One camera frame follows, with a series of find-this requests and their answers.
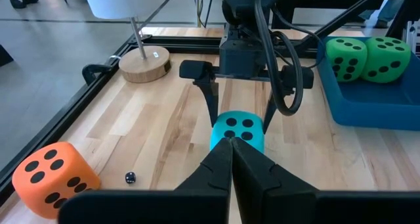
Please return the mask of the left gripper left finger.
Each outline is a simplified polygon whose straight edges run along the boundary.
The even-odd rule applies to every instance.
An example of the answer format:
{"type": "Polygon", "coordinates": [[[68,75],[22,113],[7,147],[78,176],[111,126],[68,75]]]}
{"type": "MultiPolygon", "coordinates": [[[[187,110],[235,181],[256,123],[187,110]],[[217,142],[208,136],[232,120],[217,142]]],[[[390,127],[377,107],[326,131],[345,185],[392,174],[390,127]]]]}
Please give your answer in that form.
{"type": "Polygon", "coordinates": [[[227,223],[233,148],[222,139],[174,190],[85,191],[59,211],[59,223],[227,223]]]}

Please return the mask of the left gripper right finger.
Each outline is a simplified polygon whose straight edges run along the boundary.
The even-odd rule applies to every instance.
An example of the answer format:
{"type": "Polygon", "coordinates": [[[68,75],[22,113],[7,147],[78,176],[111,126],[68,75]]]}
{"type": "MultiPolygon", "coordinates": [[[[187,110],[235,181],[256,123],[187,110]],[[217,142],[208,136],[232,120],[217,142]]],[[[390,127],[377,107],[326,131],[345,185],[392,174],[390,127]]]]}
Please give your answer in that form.
{"type": "Polygon", "coordinates": [[[417,191],[319,190],[239,138],[232,172],[244,223],[414,223],[417,191]]]}

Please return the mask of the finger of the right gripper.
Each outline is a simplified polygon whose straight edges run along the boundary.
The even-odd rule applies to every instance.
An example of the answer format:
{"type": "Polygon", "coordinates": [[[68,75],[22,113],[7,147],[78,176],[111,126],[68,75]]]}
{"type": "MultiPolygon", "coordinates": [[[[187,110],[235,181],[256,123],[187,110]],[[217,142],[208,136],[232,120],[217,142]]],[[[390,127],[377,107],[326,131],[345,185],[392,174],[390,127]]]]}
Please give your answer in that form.
{"type": "Polygon", "coordinates": [[[209,112],[211,127],[213,127],[219,115],[219,84],[215,81],[194,81],[193,84],[199,87],[203,93],[209,112]]]}
{"type": "Polygon", "coordinates": [[[266,105],[266,110],[263,118],[263,125],[262,125],[262,131],[265,134],[268,130],[268,127],[270,125],[270,122],[277,111],[276,103],[274,101],[273,93],[270,92],[269,100],[266,105]]]}

